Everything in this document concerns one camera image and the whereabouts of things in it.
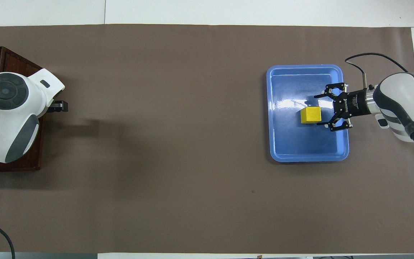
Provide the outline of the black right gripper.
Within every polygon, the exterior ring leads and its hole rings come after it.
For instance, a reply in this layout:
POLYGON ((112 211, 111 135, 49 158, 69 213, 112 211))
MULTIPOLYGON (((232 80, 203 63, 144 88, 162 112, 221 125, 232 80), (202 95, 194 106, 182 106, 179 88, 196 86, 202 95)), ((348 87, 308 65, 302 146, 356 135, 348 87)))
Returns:
POLYGON ((367 90, 357 90, 350 93, 346 92, 347 83, 327 84, 325 90, 319 95, 314 95, 315 99, 328 97, 333 100, 334 115, 327 122, 318 122, 317 126, 324 126, 331 132, 343 131, 353 128, 350 121, 351 117, 368 115, 366 101, 367 90))

